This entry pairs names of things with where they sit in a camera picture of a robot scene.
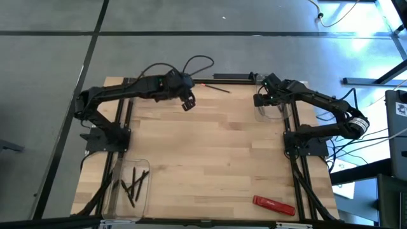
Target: black pen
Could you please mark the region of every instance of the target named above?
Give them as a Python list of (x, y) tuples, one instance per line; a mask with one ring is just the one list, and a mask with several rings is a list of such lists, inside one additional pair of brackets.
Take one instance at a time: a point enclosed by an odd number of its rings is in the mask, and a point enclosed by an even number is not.
[(215, 90), (220, 90), (221, 92), (230, 93), (228, 90), (225, 90), (225, 89), (222, 89), (222, 88), (217, 88), (217, 87), (214, 87), (214, 86), (209, 86), (209, 85), (206, 85), (205, 83), (201, 83), (201, 85), (202, 85), (202, 86), (205, 86), (205, 87), (209, 87), (209, 88), (215, 89)]
[[(135, 167), (133, 167), (133, 179), (132, 179), (132, 183), (135, 182)], [(133, 198), (134, 197), (134, 189), (135, 187), (133, 186), (133, 188), (130, 190), (130, 196)]]
[(150, 173), (150, 171), (147, 171), (144, 174), (142, 174), (141, 177), (139, 177), (134, 183), (132, 183), (132, 185), (130, 185), (130, 187), (128, 187), (127, 190), (130, 190), (131, 188), (133, 188), (138, 182), (142, 181), (149, 173)]
[[(144, 174), (145, 174), (145, 170), (143, 170), (142, 171), (142, 174), (141, 174), (141, 176), (143, 176)], [(135, 201), (137, 202), (137, 200), (139, 199), (139, 195), (140, 195), (140, 191), (141, 191), (141, 186), (142, 186), (142, 181), (143, 181), (144, 179), (142, 179), (141, 181), (140, 181), (140, 184), (139, 184), (139, 188), (137, 189), (137, 194), (135, 194)]]
[(130, 194), (129, 194), (128, 190), (127, 190), (127, 187), (126, 187), (126, 183), (123, 180), (121, 180), (121, 186), (125, 190), (125, 192), (127, 194), (127, 197), (128, 197), (128, 200), (130, 201), (130, 203), (132, 204), (132, 206), (134, 208), (135, 205), (134, 205), (134, 202), (133, 202), (133, 198), (130, 196)]

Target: white label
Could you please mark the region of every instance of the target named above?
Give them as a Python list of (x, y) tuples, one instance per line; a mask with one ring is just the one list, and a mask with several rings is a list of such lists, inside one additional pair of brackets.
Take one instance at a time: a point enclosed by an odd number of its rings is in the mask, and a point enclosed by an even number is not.
[(396, 114), (407, 117), (407, 105), (396, 102)]
[(368, 127), (369, 127), (368, 123), (365, 122), (361, 118), (353, 118), (352, 120), (349, 121), (349, 123), (354, 123), (354, 124), (362, 127), (363, 133), (365, 133), (368, 130)]

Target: wire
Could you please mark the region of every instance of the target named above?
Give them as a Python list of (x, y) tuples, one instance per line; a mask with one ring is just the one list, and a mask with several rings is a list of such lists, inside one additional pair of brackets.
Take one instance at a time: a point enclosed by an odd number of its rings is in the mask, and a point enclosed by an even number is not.
[(341, 150), (341, 151), (347, 153), (349, 156), (354, 156), (354, 157), (356, 157), (356, 158), (360, 158), (360, 159), (362, 159), (362, 160), (364, 161), (364, 163), (368, 164), (368, 162), (367, 162), (363, 157), (361, 157), (361, 156), (351, 155), (350, 153), (346, 152), (345, 150)]
[[(363, 140), (364, 137), (366, 137), (366, 136), (369, 136), (369, 135), (372, 135), (372, 134), (377, 134), (377, 133), (379, 133), (379, 132), (381, 132), (381, 131), (384, 131), (384, 130), (387, 130), (387, 128), (384, 128), (383, 130), (379, 130), (379, 131), (376, 131), (376, 132), (373, 132), (373, 133), (370, 133), (370, 134), (365, 134), (365, 135), (363, 135), (362, 138), (359, 139), (359, 140)], [(343, 140), (346, 140), (346, 138), (343, 138), (343, 139), (340, 139), (340, 140), (335, 140), (335, 141), (336, 141), (336, 142), (340, 142), (340, 141), (343, 141)]]
[(168, 67), (171, 67), (172, 69), (176, 70), (177, 73), (180, 74), (179, 71), (178, 71), (178, 69), (177, 69), (176, 67), (170, 65), (170, 64), (161, 63), (161, 62), (159, 62), (159, 63), (154, 63), (154, 64), (151, 64), (150, 66), (146, 67), (146, 68), (140, 73), (140, 75), (135, 79), (135, 81), (134, 81), (133, 83), (127, 84), (127, 85), (125, 86), (125, 89), (128, 88), (128, 87), (131, 87), (131, 86), (134, 85), (134, 84), (136, 84), (136, 83), (139, 81), (139, 79), (140, 79), (142, 76), (144, 76), (144, 73), (146, 73), (146, 71), (148, 71), (148, 69), (151, 69), (151, 68), (154, 67), (154, 66), (168, 66)]
[(338, 151), (335, 152), (335, 146), (334, 146), (334, 153), (333, 153), (333, 161), (332, 161), (332, 166), (331, 168), (329, 168), (329, 173), (331, 173), (331, 171), (333, 170), (333, 166), (335, 164), (335, 160), (337, 159), (336, 154), (339, 153), (341, 150), (343, 150), (346, 146), (348, 146), (349, 144), (352, 144), (352, 142), (354, 142), (355, 140), (351, 140), (350, 142), (346, 143), (345, 145), (343, 145)]
[[(289, 157), (289, 156), (287, 156), (286, 154), (284, 154), (284, 156), (286, 156), (286, 158), (287, 158), (288, 160), (290, 160), (290, 157)], [(300, 157), (299, 155), (295, 155), (294, 160), (297, 160), (299, 157)]]
[(261, 89), (263, 89), (264, 87), (265, 87), (264, 85), (261, 86), (261, 87), (259, 88), (259, 90), (257, 91), (257, 94), (260, 94)]
[(331, 162), (332, 163), (332, 161), (325, 161), (325, 159), (324, 159), (324, 157), (323, 156), (319, 156), (319, 158), (326, 164), (326, 166), (328, 167), (328, 169), (329, 169), (329, 165), (328, 165), (328, 162)]
[[(400, 84), (398, 84), (395, 88), (393, 88), (393, 90), (396, 90), (397, 88), (401, 87), (401, 85), (403, 85), (404, 83), (407, 82), (407, 79), (404, 80), (403, 82), (401, 82)], [(370, 104), (368, 107), (372, 106), (373, 104), (377, 103), (378, 101), (380, 101), (382, 98), (384, 98), (386, 95), (381, 96), (378, 100), (376, 100), (375, 102), (373, 102), (372, 104)]]
[(91, 127), (87, 127), (87, 126), (85, 126), (85, 125), (83, 124), (83, 120), (81, 120), (81, 126), (82, 126), (82, 127), (85, 127), (85, 128), (88, 128), (88, 129), (91, 129)]
[(382, 141), (379, 141), (379, 142), (376, 142), (376, 143), (374, 143), (374, 144), (370, 144), (370, 145), (368, 145), (368, 146), (363, 146), (363, 147), (354, 149), (354, 150), (352, 150), (352, 151), (349, 151), (348, 153), (346, 153), (346, 154), (344, 154), (344, 155), (338, 156), (338, 158), (341, 157), (341, 156), (345, 156), (345, 155), (347, 155), (347, 154), (349, 154), (349, 153), (358, 151), (358, 150), (360, 150), (360, 149), (364, 149), (364, 148), (367, 148), (367, 147), (370, 147), (370, 146), (375, 146), (375, 145), (380, 144), (380, 143), (382, 143), (382, 142), (388, 141), (388, 140), (390, 140), (390, 139), (393, 139), (393, 138), (399, 136), (400, 134), (402, 134), (402, 133), (404, 133), (404, 132), (406, 132), (406, 131), (407, 131), (407, 128), (403, 129), (402, 131), (399, 131), (398, 133), (394, 134), (393, 136), (388, 137), (388, 138), (386, 138), (386, 139), (384, 139), (384, 140), (382, 140)]
[(380, 139), (385, 139), (385, 138), (388, 138), (388, 137), (390, 137), (390, 136), (376, 137), (376, 138), (374, 138), (374, 139), (366, 139), (366, 140), (363, 140), (363, 141), (353, 142), (352, 144), (361, 143), (361, 142), (367, 142), (367, 141), (380, 140)]
[(321, 118), (321, 117), (318, 117), (318, 116), (316, 116), (316, 117), (317, 117), (317, 119), (322, 120), (322, 121), (331, 121), (331, 120), (335, 119), (335, 116), (330, 118), (330, 119), (324, 119), (324, 118)]
[(197, 71), (191, 73), (190, 76), (193, 76), (193, 75), (196, 74), (196, 73), (200, 73), (200, 72), (202, 72), (203, 70), (208, 69), (208, 68), (212, 67), (212, 66), (215, 64), (214, 59), (212, 59), (212, 58), (210, 58), (210, 57), (208, 57), (208, 56), (205, 56), (205, 55), (195, 55), (195, 56), (191, 57), (191, 58), (185, 63), (184, 68), (183, 68), (183, 73), (185, 72), (186, 66), (189, 64), (189, 62), (190, 62), (191, 60), (193, 60), (193, 59), (195, 59), (195, 58), (199, 58), (199, 57), (201, 57), (201, 58), (207, 58), (208, 60), (212, 61), (212, 63), (209, 64), (209, 65), (206, 66), (206, 67), (203, 67), (203, 68), (201, 68), (201, 69), (199, 69), (199, 70), (197, 70)]
[(317, 10), (318, 10), (318, 19), (319, 19), (319, 22), (321, 23), (321, 25), (322, 25), (323, 27), (325, 27), (325, 28), (328, 28), (328, 27), (334, 26), (334, 25), (336, 25), (337, 23), (339, 23), (340, 21), (342, 21), (342, 19), (344, 19), (344, 18), (346, 17), (346, 15), (348, 15), (348, 14), (355, 8), (356, 4), (357, 4), (360, 0), (357, 0), (356, 3), (351, 7), (351, 9), (350, 9), (348, 12), (346, 12), (346, 14), (344, 14), (344, 16), (342, 16), (339, 20), (337, 20), (336, 22), (334, 22), (334, 23), (331, 24), (331, 25), (325, 25), (324, 22), (322, 21), (322, 18), (323, 18), (323, 16), (324, 16), (324, 14), (321, 13), (321, 9), (319, 8), (319, 5), (318, 5), (317, 3), (315, 3), (313, 0), (308, 0), (308, 1), (311, 2), (311, 3), (317, 8)]
[(83, 167), (83, 162), (85, 162), (85, 160), (90, 156), (90, 155), (93, 155), (95, 152), (89, 152), (84, 158), (82, 158), (82, 161), (81, 161), (81, 166), (80, 166), (80, 171), (82, 171), (82, 167)]
[[(333, 102), (339, 102), (339, 101), (342, 101), (342, 100), (346, 99), (346, 98), (350, 95), (351, 92), (354, 93), (355, 108), (358, 109), (357, 96), (356, 96), (356, 89), (355, 89), (355, 88), (351, 88), (342, 98), (340, 98), (340, 99), (338, 99), (338, 100), (336, 100), (336, 101), (331, 101), (329, 104), (331, 104), (331, 103), (333, 103)], [(322, 120), (322, 121), (331, 121), (331, 120), (333, 120), (333, 119), (336, 118), (335, 116), (332, 116), (332, 117), (329, 118), (329, 119), (321, 118), (322, 115), (326, 115), (326, 114), (328, 114), (328, 113), (330, 113), (330, 111), (326, 111), (325, 113), (318, 114), (318, 115), (316, 116), (316, 118), (319, 119), (319, 120)]]

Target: marker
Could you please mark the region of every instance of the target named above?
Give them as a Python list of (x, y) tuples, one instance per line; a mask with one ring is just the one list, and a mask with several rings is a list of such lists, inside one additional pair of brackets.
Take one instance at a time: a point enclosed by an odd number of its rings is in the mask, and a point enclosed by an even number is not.
[(217, 87), (214, 87), (214, 86), (209, 86), (209, 85), (206, 85), (205, 83), (201, 83), (201, 85), (204, 86), (204, 87), (209, 87), (209, 88), (215, 89), (215, 90), (220, 90), (222, 92), (230, 93), (228, 90), (224, 90), (224, 89), (217, 88)]

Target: red object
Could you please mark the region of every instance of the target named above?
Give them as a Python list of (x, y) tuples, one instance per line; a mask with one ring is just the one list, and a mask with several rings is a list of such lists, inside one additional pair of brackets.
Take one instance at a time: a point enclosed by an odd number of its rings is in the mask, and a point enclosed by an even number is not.
[(272, 210), (282, 214), (287, 214), (289, 216), (295, 215), (295, 207), (274, 200), (270, 200), (264, 197), (259, 197), (257, 195), (253, 196), (253, 203), (260, 207), (264, 207), (265, 209), (268, 210)]

